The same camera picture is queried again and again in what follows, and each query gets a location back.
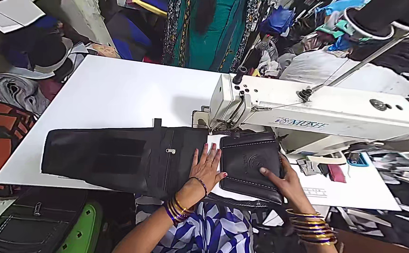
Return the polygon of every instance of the black bag with stitching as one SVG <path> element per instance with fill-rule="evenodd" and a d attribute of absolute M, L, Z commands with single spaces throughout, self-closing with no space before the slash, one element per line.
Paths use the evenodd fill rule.
<path fill-rule="evenodd" d="M 0 215 L 0 253 L 53 253 L 77 222 L 86 190 L 32 187 Z"/>

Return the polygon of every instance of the pink fabric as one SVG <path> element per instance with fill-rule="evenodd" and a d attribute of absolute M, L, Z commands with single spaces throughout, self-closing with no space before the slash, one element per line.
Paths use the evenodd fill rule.
<path fill-rule="evenodd" d="M 39 89 L 46 99 L 53 101 L 55 96 L 61 90 L 62 84 L 54 81 L 53 79 L 44 79 L 39 81 Z"/>
<path fill-rule="evenodd" d="M 328 170 L 330 171 L 332 181 L 346 183 L 345 175 L 339 165 L 328 164 Z"/>

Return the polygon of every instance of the black wallet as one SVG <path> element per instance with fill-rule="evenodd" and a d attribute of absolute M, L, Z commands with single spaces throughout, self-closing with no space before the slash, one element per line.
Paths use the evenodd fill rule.
<path fill-rule="evenodd" d="M 283 203 L 283 196 L 275 185 L 259 172 L 268 168 L 283 178 L 279 157 L 280 147 L 273 132 L 226 136 L 220 139 L 222 158 L 220 170 L 228 176 L 220 181 L 223 190 L 260 198 L 276 204 Z"/>

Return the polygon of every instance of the hand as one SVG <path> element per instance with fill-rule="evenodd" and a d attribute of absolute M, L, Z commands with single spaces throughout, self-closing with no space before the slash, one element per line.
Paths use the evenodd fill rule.
<path fill-rule="evenodd" d="M 286 156 L 280 153 L 280 158 L 281 164 L 283 165 L 283 170 L 286 172 L 284 179 L 280 179 L 270 170 L 263 167 L 259 169 L 259 172 L 268 177 L 269 180 L 274 183 L 276 187 L 278 187 L 283 196 L 287 198 L 289 204 L 295 212 L 316 213 L 316 210 L 309 202 L 308 197 L 306 197 L 306 194 L 304 194 L 297 172 L 292 169 Z"/>
<path fill-rule="evenodd" d="M 217 173 L 217 166 L 222 156 L 220 149 L 216 150 L 217 145 L 212 144 L 211 152 L 208 155 L 208 144 L 206 143 L 201 153 L 200 162 L 198 162 L 198 149 L 195 150 L 190 175 L 200 178 L 208 193 L 214 186 L 228 174 L 226 172 Z M 190 208 L 195 205 L 200 199 L 205 196 L 205 189 L 200 181 L 195 178 L 189 179 L 188 182 L 181 188 L 177 194 L 177 200 L 184 205 L 185 208 Z"/>

